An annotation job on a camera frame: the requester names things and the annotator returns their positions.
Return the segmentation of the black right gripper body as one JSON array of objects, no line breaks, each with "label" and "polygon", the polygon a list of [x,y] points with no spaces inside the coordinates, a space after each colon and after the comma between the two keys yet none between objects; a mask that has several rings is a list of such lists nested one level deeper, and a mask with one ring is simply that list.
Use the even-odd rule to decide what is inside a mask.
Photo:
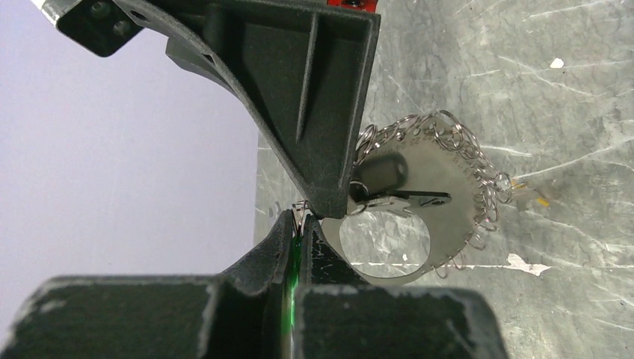
[{"label": "black right gripper body", "polygon": [[54,28],[93,54],[113,55],[142,27],[111,0],[31,0]]}]

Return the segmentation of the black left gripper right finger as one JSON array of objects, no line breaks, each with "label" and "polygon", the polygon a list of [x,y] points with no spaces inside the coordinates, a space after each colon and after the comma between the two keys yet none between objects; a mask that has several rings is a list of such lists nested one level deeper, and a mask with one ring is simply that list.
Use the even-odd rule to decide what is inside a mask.
[{"label": "black left gripper right finger", "polygon": [[304,222],[293,296],[293,358],[506,358],[499,323],[479,293],[375,286]]}]

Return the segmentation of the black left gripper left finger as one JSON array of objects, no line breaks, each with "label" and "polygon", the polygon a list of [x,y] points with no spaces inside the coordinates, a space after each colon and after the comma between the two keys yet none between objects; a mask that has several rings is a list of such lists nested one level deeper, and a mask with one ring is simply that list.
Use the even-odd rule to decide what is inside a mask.
[{"label": "black left gripper left finger", "polygon": [[290,358],[295,218],[213,275],[66,276],[24,302],[3,358]]}]

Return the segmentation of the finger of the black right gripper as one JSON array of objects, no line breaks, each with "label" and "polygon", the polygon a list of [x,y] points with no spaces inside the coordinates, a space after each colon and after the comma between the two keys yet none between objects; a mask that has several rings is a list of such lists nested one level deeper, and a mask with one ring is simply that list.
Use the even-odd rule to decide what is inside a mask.
[{"label": "finger of the black right gripper", "polygon": [[120,1],[179,67],[247,109],[317,216],[347,210],[381,26],[326,1]]}]

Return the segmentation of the green key tag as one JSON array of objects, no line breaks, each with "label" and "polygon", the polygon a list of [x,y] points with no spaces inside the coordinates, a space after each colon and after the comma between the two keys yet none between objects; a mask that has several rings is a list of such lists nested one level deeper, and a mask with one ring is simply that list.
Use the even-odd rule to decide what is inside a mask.
[{"label": "green key tag", "polygon": [[295,315],[295,290],[298,286],[300,263],[301,263],[301,243],[302,236],[295,235],[291,243],[291,250],[289,255],[289,271],[286,278],[285,289],[285,310],[283,313],[283,328],[282,334],[290,337],[292,329],[294,327],[294,315]]}]

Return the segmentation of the silver key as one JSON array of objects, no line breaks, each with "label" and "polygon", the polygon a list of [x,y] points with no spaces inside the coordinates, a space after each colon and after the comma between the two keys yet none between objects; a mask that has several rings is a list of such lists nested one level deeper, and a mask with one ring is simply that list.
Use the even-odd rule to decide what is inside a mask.
[{"label": "silver key", "polygon": [[415,209],[443,206],[451,201],[452,196],[446,192],[386,190],[371,193],[367,185],[353,180],[346,215],[389,212],[401,218],[409,218],[416,215]]}]

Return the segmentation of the yellow key tag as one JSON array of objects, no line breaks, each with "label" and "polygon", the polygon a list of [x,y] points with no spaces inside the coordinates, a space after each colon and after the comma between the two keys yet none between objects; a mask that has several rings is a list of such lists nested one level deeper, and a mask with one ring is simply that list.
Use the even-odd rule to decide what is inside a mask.
[{"label": "yellow key tag", "polygon": [[550,202],[535,188],[530,188],[527,182],[512,182],[512,197],[519,211],[524,211],[528,208],[528,204],[531,201],[549,207]]}]

